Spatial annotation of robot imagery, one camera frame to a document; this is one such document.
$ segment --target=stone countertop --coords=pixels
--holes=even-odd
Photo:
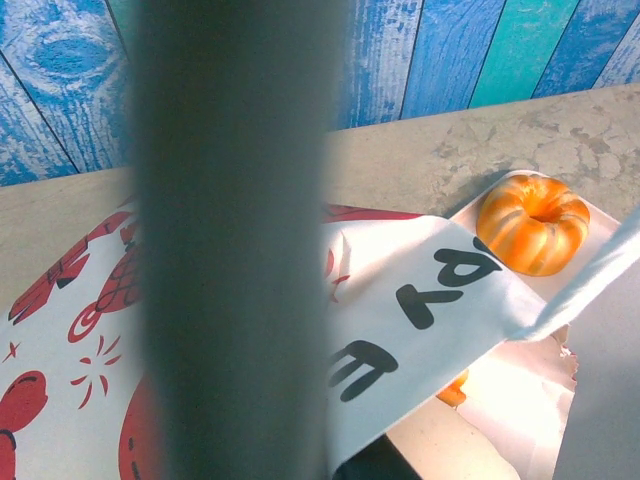
[[[334,203],[450,216],[508,170],[556,177],[618,220],[640,204],[640,85],[332,134]]]

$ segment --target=orange pumpkin ornament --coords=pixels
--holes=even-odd
[[[469,378],[469,370],[465,370],[462,374],[456,378],[451,384],[436,395],[440,400],[449,405],[450,407],[457,407],[467,399],[460,387],[464,385],[464,382]]]
[[[511,270],[542,277],[562,270],[589,233],[589,209],[564,183],[515,175],[484,201],[478,238]]]

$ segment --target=teal wooden plank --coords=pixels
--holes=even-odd
[[[351,0],[337,128],[398,120],[422,0]]]
[[[402,118],[469,105],[504,0],[430,0],[424,6]]]
[[[612,87],[639,81],[640,17],[636,17],[594,86]]]
[[[531,98],[578,0],[507,0],[470,107]]]
[[[138,0],[107,0],[127,50],[133,47]]]
[[[0,186],[78,172],[2,57],[0,98]]]
[[[0,49],[81,172],[126,163],[127,60],[104,0],[0,2]]]
[[[534,97],[593,87],[640,12],[640,0],[581,0]]]

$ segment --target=wooden wall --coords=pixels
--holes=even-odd
[[[640,80],[640,0],[349,0],[335,128]],[[0,0],[0,186],[125,165],[136,0]]]

